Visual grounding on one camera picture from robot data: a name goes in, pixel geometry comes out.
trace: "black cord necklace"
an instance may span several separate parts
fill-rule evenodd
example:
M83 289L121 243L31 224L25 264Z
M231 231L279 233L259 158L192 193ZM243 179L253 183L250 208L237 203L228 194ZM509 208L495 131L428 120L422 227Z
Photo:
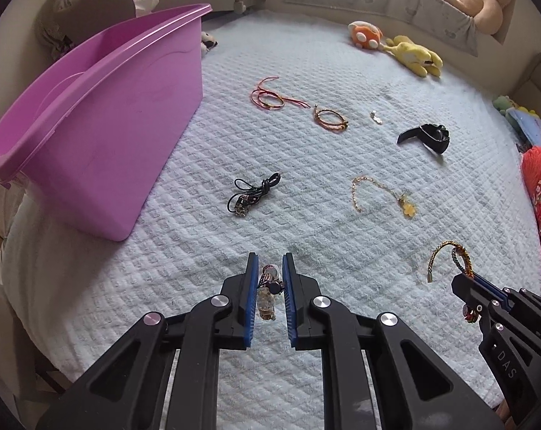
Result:
M256 204L261 197L269 193L271 187L276 186L279 182L280 174L278 173L274 173L269 179L263 180L260 187L253 186L244 179L235 179L235 187L241 192L237 192L228 200L227 210L237 216L246 216L251 205ZM241 183L244 183L247 187L241 187ZM231 210L231 202L237 196L238 199L235 202L234 210Z

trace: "bed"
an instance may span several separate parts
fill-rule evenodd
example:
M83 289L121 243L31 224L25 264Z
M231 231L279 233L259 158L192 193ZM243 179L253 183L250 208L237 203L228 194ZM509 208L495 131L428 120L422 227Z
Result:
M151 191L131 236L106 241L58 223L25 197L3 254L6 294L33 342L70 379L84 372L150 310L186 312L241 273L249 251L261 266L292 252L300 273L352 311L392 311L488 403L501 392L480 357L477 325L451 294L456 268L436 245L454 239L475 270L500 287L541 292L541 251L510 125L455 71L419 78L389 55L361 51L347 28L258 12L224 25L203 59L204 99ZM248 94L274 81L285 95L343 113L336 134L310 110L265 111ZM370 111L383 120L377 125ZM400 132L444 124L442 157ZM226 210L235 178L280 184L246 218ZM369 175L407 191L418 214L362 183ZM295 353L284 304L258 316L252 347L221 353L218 428L323 426L320 355Z

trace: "green plush toy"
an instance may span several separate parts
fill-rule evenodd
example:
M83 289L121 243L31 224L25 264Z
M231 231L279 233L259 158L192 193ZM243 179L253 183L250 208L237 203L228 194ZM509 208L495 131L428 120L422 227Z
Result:
M505 116L505 113L509 108L517 107L516 103L513 100L511 100L509 97L507 97L506 95L500 95L499 97L497 97L493 101L493 106L503 116Z
M505 116L505 113L509 108L515 108L516 110L524 111L525 113L529 113L531 116L535 116L536 118L539 118L539 115L535 113L535 110L527 110L524 106L517 105L513 100L511 100L507 95L500 95L493 101L493 106L496 108L496 110L499 111L503 116Z

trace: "yellow plush toy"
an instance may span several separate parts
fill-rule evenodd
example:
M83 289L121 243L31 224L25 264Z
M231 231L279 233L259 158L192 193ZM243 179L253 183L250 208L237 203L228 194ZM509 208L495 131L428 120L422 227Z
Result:
M405 35L394 37L393 40L387 39L387 45L382 45L382 49L393 54L401 64L419 77L425 77L427 73L441 76L443 61L437 53L415 44Z

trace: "small charm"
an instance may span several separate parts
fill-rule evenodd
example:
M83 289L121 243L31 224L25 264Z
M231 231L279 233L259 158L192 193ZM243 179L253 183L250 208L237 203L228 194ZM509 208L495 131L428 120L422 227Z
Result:
M262 268L261 279L257 287L258 313L263 320L276 320L274 314L274 297L284 290L284 283L278 275L274 265L265 265Z
M463 306L463 316L465 317L465 321L467 323L475 323L477 320L479 320L479 314L475 312L471 307L469 307L467 304Z
M246 216L250 210L250 202L248 200L248 195L238 196L237 201L235 202L235 213L237 216Z
M405 194L402 194L400 198L397 200L397 202L400 204L400 207L402 211L404 212L405 216L408 216L409 218L413 218L416 214L416 209L414 204L408 201Z
M374 120L375 123L382 124L382 121L376 116L375 110L370 111L370 118Z

